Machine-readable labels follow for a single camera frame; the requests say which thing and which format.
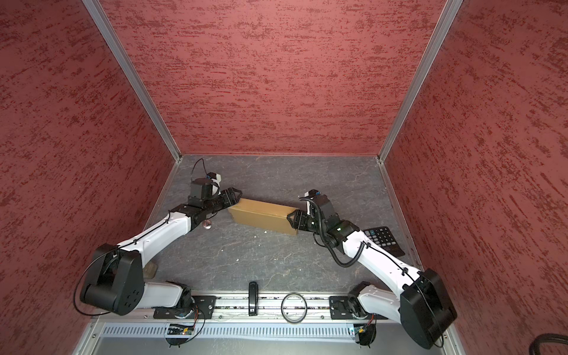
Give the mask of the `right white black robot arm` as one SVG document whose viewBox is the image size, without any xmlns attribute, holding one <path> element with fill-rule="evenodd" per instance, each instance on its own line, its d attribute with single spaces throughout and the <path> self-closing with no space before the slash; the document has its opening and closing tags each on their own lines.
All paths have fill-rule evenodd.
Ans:
<svg viewBox="0 0 568 355">
<path fill-rule="evenodd" d="M 381 290 L 359 284 L 351 295 L 351 313 L 386 317 L 399 323 L 418 346 L 441 347 L 445 331 L 457 318 L 442 278 L 432 269 L 421 271 L 396 258 L 387 249 L 388 240 L 343 220 L 319 191 L 308 192 L 301 201 L 307 209 L 287 216 L 293 229 L 319 236 L 338 266 L 346 269 L 360 263 L 387 286 Z"/>
</svg>

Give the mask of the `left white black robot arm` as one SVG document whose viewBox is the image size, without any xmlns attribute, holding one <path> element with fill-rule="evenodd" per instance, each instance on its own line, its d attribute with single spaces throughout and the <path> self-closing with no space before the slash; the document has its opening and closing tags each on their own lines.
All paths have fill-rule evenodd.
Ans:
<svg viewBox="0 0 568 355">
<path fill-rule="evenodd" d="M 239 189 L 221 189 L 215 174 L 193 180 L 186 203 L 169 210 L 161 221 L 126 241 L 106 243 L 94 251 L 72 293 L 72 303 L 96 307 L 103 315 L 158 309 L 177 319 L 197 318 L 198 306 L 187 285 L 148 282 L 143 270 L 171 243 L 238 204 L 241 197 Z"/>
</svg>

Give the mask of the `brown cardboard box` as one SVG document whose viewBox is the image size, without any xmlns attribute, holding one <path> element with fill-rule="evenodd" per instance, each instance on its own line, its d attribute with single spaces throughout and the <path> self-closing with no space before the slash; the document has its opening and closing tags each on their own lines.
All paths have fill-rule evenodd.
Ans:
<svg viewBox="0 0 568 355">
<path fill-rule="evenodd" d="M 233 221 L 259 229 L 297 235 L 287 217 L 296 208 L 242 198 L 236 205 L 228 208 Z"/>
</svg>

